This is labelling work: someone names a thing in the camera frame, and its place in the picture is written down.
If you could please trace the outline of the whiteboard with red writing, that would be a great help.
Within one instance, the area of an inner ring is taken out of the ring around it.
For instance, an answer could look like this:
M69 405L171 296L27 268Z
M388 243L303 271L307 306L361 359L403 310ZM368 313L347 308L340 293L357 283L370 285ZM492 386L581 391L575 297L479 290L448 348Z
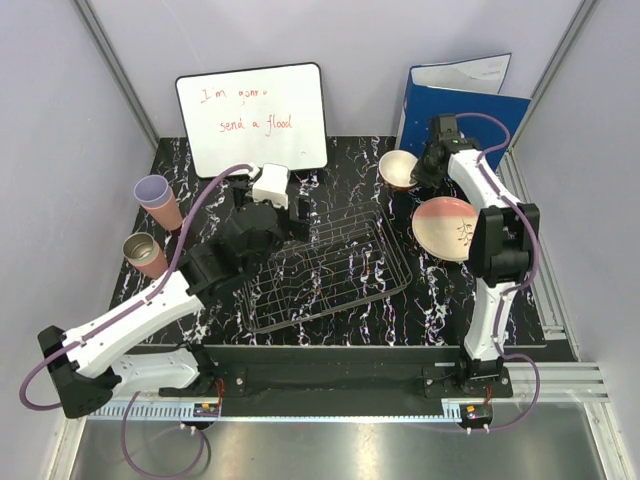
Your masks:
M314 62L181 76L175 88L200 178L239 164L298 171L328 163L322 76Z

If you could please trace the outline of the pink cup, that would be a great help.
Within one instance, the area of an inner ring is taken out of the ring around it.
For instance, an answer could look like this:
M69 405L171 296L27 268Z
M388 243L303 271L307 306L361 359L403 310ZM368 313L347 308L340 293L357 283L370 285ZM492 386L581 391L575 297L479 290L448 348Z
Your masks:
M164 252L158 248L149 250L137 261L137 269L152 279L161 278L168 270Z
M167 231L175 231L182 226L182 213L173 192L164 204L158 207L146 207L146 211Z

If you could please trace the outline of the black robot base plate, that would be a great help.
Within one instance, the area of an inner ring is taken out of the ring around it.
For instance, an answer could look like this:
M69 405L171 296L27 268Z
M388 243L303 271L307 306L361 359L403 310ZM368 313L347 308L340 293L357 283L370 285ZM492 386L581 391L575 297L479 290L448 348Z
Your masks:
M226 417L400 417L441 412L424 368L457 347L208 345L223 372Z

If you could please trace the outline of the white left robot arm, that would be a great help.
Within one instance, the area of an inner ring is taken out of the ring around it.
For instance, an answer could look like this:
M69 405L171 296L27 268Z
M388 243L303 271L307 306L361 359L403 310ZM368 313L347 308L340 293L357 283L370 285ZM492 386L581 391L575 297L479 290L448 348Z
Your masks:
M128 351L156 331L194 314L254 279L285 243L310 234L308 197L288 199L285 188L264 190L238 182L235 208L209 240L183 248L146 289L79 327L49 326L38 335L44 369L68 419L87 416L118 394L156 391L203 396L215 386L216 368L201 347L177 355Z

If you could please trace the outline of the red floral bowl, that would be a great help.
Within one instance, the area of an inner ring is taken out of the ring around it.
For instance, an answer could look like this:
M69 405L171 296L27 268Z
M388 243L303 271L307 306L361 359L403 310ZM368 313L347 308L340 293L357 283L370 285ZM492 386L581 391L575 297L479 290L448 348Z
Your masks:
M384 182L397 190L409 190L417 185L412 172L418 158L410 152L392 150L379 160L378 171Z

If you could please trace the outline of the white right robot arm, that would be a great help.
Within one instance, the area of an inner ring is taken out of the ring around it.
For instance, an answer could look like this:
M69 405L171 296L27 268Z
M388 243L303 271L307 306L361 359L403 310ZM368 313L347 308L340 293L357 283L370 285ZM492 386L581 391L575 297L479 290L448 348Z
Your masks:
M495 124L504 140L482 148L459 130L458 121L464 118ZM511 193L487 162L490 153L510 143L510 132L501 121L476 112L438 115L430 119L429 132L430 140L413 168L412 179L424 186L452 179L478 214L466 260L476 278L476 300L453 374L457 390L472 397L501 376L511 305L539 268L540 210Z

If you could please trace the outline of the lilac cup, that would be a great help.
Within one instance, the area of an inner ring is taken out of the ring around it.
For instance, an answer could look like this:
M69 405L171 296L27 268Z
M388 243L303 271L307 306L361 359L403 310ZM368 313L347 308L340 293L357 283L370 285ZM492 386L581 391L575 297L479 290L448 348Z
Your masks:
M169 199L169 190L169 183L165 177L148 175L135 184L133 193L142 206L157 208Z

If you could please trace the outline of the pink and beige plate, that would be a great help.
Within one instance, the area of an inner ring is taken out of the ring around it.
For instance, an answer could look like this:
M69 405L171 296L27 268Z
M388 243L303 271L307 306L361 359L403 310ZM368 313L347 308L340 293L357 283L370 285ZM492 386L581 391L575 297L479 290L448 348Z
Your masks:
M466 201L436 197L415 210L411 228L418 244L431 256L464 262L469 258L477 218L476 210Z

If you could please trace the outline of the grey wire dish rack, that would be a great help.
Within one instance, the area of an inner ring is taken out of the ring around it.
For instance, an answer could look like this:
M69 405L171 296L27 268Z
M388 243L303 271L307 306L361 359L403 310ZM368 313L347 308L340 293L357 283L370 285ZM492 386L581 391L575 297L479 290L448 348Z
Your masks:
M311 217L310 241L273 254L237 294L245 329L262 334L403 291L412 273L375 202Z

